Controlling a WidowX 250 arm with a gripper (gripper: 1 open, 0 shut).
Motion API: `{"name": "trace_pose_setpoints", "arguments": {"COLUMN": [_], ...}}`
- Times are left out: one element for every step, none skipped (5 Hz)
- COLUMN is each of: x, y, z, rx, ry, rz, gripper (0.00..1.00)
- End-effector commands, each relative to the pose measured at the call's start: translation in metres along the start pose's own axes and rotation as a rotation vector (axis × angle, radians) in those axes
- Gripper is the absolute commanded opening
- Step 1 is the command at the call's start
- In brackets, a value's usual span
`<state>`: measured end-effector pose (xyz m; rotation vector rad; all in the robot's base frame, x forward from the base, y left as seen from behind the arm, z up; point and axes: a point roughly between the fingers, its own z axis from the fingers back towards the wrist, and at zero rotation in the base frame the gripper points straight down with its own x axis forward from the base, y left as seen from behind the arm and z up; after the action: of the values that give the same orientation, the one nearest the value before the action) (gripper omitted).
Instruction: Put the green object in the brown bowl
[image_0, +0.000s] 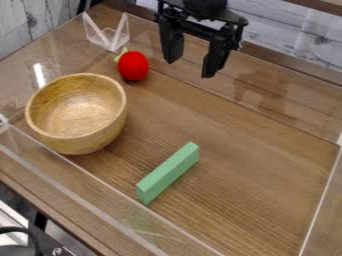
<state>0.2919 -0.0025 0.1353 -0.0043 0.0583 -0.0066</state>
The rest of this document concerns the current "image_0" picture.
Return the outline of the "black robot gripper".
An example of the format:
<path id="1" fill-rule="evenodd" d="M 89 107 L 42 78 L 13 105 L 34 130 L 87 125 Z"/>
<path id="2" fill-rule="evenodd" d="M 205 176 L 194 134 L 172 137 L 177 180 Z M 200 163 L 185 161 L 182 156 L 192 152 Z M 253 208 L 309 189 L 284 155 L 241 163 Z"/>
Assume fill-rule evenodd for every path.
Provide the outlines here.
<path id="1" fill-rule="evenodd" d="M 173 64 L 184 56 L 186 31 L 210 40 L 202 77 L 212 78 L 225 67 L 232 50 L 238 50 L 249 20 L 228 8 L 228 0 L 158 0 L 163 57 Z"/>

